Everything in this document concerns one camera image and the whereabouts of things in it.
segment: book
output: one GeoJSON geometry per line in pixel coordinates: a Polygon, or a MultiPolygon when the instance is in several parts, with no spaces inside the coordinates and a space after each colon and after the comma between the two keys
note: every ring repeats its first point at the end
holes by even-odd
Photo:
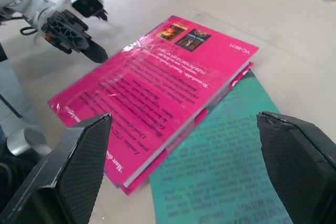
{"type": "Polygon", "coordinates": [[[112,114],[105,173],[130,193],[249,69],[257,50],[172,16],[49,105],[66,126],[112,114]]]}
{"type": "Polygon", "coordinates": [[[278,112],[250,71],[150,176],[156,223],[292,224],[262,157],[263,110],[278,112]]]}

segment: teal book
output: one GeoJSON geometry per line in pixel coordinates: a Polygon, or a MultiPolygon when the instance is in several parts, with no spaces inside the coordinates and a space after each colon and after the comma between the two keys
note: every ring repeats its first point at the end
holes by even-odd
{"type": "Polygon", "coordinates": [[[279,112],[250,71],[150,176],[156,224],[292,224],[256,115],[279,112]]]}

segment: white table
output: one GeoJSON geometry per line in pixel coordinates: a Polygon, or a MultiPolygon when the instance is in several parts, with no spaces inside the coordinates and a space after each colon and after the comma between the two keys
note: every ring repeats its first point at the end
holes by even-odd
{"type": "MultiPolygon", "coordinates": [[[[260,47],[255,75],[283,114],[319,126],[336,141],[334,103],[336,3],[321,0],[105,0],[109,22],[85,20],[109,55],[171,15],[181,16],[260,47]]],[[[1,27],[0,41],[49,143],[64,126],[47,101],[97,65],[65,55],[42,38],[21,36],[23,21],[1,27]]],[[[104,178],[91,223],[155,223],[149,181],[130,197],[104,178]]]]}

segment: pink book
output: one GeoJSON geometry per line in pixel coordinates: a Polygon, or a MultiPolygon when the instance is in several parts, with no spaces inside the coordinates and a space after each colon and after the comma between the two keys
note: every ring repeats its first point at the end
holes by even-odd
{"type": "Polygon", "coordinates": [[[49,105],[67,127],[112,114],[105,174],[128,194],[239,81],[257,50],[172,16],[49,105]]]}

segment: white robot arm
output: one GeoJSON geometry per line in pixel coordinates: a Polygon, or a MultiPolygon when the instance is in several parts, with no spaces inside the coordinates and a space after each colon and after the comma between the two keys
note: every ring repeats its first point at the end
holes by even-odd
{"type": "Polygon", "coordinates": [[[58,49],[70,54],[72,50],[83,52],[97,63],[107,60],[105,50],[91,40],[86,33],[88,26],[82,17],[96,16],[107,21],[103,0],[0,0],[0,16],[11,19],[15,12],[45,39],[58,49]],[[76,16],[73,10],[80,13],[76,16]]]}

